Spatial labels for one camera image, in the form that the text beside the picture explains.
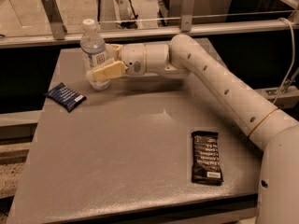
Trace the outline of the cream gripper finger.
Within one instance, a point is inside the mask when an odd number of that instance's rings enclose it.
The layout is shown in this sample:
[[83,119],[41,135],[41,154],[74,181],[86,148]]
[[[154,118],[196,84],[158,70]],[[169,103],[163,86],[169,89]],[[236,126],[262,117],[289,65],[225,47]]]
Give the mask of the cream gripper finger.
[[86,73],[89,81],[105,81],[122,77],[127,70],[127,66],[122,61],[112,62],[104,66],[97,66]]
[[122,45],[119,44],[106,44],[107,59],[119,61],[121,59]]

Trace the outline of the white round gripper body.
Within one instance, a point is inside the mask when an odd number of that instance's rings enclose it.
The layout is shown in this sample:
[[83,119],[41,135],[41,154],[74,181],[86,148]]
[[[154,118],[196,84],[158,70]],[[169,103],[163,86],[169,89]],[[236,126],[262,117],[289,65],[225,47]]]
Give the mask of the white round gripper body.
[[125,45],[121,49],[121,60],[127,66],[127,75],[142,76],[145,74],[145,46],[143,44]]

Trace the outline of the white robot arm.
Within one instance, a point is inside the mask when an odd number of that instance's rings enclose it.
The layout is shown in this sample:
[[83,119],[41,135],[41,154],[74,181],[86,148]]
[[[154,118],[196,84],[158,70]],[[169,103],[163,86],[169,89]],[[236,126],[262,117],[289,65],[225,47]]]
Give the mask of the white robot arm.
[[175,35],[168,45],[111,44],[109,59],[87,72],[90,81],[155,73],[194,74],[263,151],[255,224],[299,223],[299,123],[213,59],[193,38]]

